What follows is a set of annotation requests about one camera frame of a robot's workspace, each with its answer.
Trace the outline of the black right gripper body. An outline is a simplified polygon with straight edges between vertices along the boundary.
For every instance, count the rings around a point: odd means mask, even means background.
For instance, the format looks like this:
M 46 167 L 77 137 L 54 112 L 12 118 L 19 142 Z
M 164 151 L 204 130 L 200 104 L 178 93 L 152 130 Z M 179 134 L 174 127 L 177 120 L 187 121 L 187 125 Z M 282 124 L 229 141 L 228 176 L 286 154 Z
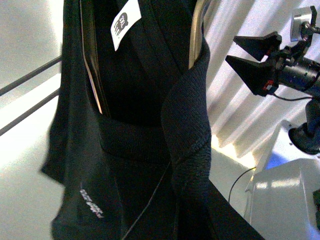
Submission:
M 295 46 L 280 49 L 279 44 L 269 44 L 264 51 L 267 61 L 272 61 L 270 77 L 264 84 L 264 92 L 272 95 L 279 85 L 308 95 L 320 94 L 320 64 L 305 58 L 309 44 L 298 42 Z

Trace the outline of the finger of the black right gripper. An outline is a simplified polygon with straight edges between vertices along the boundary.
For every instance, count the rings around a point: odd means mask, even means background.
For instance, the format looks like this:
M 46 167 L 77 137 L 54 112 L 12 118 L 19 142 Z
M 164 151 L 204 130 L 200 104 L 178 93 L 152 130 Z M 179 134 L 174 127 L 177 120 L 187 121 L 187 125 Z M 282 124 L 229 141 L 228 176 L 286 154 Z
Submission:
M 278 74 L 272 61 L 254 62 L 231 55 L 225 61 L 254 95 L 266 97 L 278 89 Z
M 274 31 L 260 37 L 235 36 L 233 41 L 254 59 L 261 62 L 264 56 L 269 56 L 280 49 L 282 36 L 277 31 Z

